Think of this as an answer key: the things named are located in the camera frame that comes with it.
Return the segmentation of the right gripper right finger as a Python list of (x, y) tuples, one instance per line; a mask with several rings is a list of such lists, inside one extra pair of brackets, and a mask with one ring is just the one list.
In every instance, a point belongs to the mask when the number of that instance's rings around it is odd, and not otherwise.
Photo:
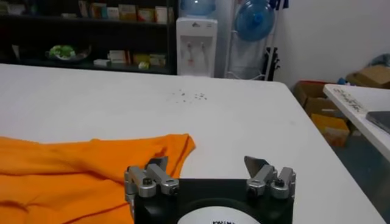
[(272, 198), (286, 200), (295, 197), (296, 173), (290, 167), (283, 167), (280, 172), (265, 159), (244, 157), (244, 163), (250, 178), (246, 181), (247, 194), (258, 198), (269, 193)]

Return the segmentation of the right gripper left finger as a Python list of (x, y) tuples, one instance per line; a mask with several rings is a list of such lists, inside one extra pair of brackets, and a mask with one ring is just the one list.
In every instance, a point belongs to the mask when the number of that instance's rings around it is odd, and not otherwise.
[(164, 195), (173, 196), (179, 192), (179, 180), (166, 173), (168, 157), (153, 158), (145, 169), (129, 166), (124, 172), (125, 200), (133, 203), (135, 196), (151, 198), (157, 190)]

